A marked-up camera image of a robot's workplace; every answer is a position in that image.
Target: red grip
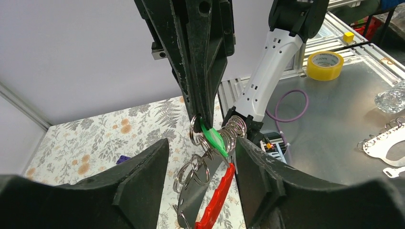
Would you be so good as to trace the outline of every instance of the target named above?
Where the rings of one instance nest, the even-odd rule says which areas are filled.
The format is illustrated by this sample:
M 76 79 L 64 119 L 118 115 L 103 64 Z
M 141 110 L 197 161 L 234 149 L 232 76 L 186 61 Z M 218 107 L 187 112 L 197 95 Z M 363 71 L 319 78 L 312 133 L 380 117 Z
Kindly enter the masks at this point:
M 235 166 L 232 163 L 229 163 L 229 165 L 230 167 L 226 170 L 224 177 L 222 177 L 221 183 L 214 192 L 213 198 L 205 208 L 201 221 L 195 223 L 195 229 L 213 228 L 214 223 L 221 212 L 222 206 L 224 205 L 226 195 L 228 194 L 229 187 L 232 183 L 232 178 L 234 178 Z

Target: clear plastic bottle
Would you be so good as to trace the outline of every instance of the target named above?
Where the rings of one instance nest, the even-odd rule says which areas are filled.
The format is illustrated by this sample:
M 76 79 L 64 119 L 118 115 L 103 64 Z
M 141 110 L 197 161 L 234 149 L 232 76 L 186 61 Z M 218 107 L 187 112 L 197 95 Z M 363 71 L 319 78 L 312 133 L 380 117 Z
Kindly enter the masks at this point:
M 389 114 L 396 114 L 405 109 L 405 80 L 394 87 L 379 93 L 375 99 L 377 107 Z

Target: green clip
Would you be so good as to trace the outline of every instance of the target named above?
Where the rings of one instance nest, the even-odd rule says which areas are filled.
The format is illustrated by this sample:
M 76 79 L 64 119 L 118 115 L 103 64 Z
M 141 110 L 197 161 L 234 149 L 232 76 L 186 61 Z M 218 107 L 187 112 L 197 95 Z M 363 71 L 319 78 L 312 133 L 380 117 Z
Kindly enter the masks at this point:
M 222 139 L 222 136 L 219 135 L 219 133 L 214 129 L 211 128 L 210 130 L 207 130 L 204 126 L 203 119 L 200 119 L 200 126 L 202 129 L 202 132 L 205 135 L 205 138 L 207 138 L 208 142 L 211 143 L 211 145 L 216 148 L 225 158 L 228 157 L 228 154 L 226 153 L 225 150 L 225 143 L 224 140 Z

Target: gray wall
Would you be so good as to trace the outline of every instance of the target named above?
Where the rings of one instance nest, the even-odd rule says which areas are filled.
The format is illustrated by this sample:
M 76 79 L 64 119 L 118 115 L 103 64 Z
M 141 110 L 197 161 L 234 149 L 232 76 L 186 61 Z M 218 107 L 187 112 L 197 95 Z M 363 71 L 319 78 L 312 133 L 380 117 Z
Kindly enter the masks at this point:
M 22 174 L 45 131 L 0 97 L 0 174 Z
M 224 80 L 252 72 L 272 0 L 234 0 L 235 55 Z M 52 124 L 180 95 L 133 0 L 0 1 L 0 82 Z

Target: yellow cube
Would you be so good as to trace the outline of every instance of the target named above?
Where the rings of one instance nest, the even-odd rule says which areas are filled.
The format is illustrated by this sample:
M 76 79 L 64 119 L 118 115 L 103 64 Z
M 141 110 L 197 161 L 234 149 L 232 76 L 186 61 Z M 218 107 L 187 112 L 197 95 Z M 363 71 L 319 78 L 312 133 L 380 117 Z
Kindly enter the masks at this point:
M 351 43 L 353 42 L 354 34 L 352 32 L 346 32 L 343 35 L 343 41 L 346 43 Z

